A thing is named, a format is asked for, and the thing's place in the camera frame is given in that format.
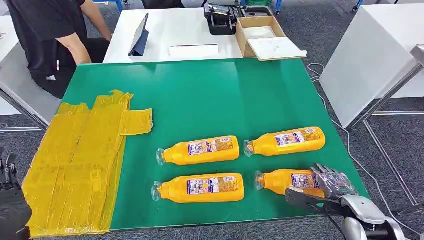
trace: orange bottle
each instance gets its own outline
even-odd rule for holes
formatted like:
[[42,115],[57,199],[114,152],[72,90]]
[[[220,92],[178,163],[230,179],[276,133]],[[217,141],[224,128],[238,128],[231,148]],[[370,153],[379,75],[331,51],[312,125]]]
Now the orange bottle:
[[156,152],[156,160],[160,166],[165,163],[190,165],[236,160],[239,155],[237,137],[220,136],[180,142],[166,150],[159,148]]
[[155,181],[151,195],[155,201],[169,199],[179,204],[236,202],[245,197],[245,188],[240,173],[217,173]]
[[280,195],[286,195],[288,188],[298,188],[306,195],[325,197],[311,170],[279,169],[270,173],[256,171],[254,182],[257,190],[269,189]]
[[321,128],[305,127],[289,131],[267,133],[260,138],[244,141],[244,153],[276,156],[319,150],[326,144],[326,136]]

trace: metal robot hand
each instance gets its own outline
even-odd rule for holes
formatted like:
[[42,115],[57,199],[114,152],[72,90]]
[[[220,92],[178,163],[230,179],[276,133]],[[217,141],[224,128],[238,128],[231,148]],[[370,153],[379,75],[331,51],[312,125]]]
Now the metal robot hand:
[[29,229],[25,227],[32,211],[25,200],[21,185],[16,179],[15,153],[3,159],[4,147],[0,147],[0,239],[29,239]]
[[[285,192],[285,202],[310,212],[325,215],[346,240],[404,240],[399,224],[368,198],[359,196],[348,177],[334,169],[316,164],[311,167],[325,198],[310,196],[293,188]],[[340,228],[331,216],[343,216]]]

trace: bottle cap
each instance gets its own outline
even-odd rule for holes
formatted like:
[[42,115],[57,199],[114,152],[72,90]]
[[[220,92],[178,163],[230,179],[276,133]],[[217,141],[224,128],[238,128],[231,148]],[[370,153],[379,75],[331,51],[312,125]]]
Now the bottle cap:
[[162,148],[159,148],[156,151],[156,160],[157,160],[157,164],[159,164],[159,166],[162,166],[162,165],[165,164],[164,154],[165,154],[165,150],[162,149]]
[[244,140],[244,154],[247,157],[252,156],[255,153],[253,142],[249,140]]
[[261,190],[265,186],[265,174],[260,171],[254,173],[254,187],[256,190]]
[[153,200],[155,202],[157,202],[160,199],[162,199],[161,192],[158,190],[161,186],[162,186],[162,183],[161,182],[155,181],[153,183],[153,186],[151,187],[151,198],[153,198]]

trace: yellow plastic wrap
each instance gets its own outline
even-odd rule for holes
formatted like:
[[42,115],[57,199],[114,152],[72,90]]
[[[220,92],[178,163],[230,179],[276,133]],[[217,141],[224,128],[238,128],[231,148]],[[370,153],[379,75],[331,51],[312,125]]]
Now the yellow plastic wrap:
[[132,94],[113,90],[62,103],[23,182],[33,238],[101,234],[110,229],[127,135],[149,133],[152,109],[128,110]]

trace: black t-shirt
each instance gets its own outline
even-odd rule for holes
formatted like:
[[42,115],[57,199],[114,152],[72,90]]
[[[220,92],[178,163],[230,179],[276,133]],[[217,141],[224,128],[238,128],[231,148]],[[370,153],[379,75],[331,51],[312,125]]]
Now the black t-shirt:
[[5,0],[13,25],[34,74],[52,76],[60,67],[75,67],[69,50],[56,39],[76,33],[87,45],[81,5],[86,0]]

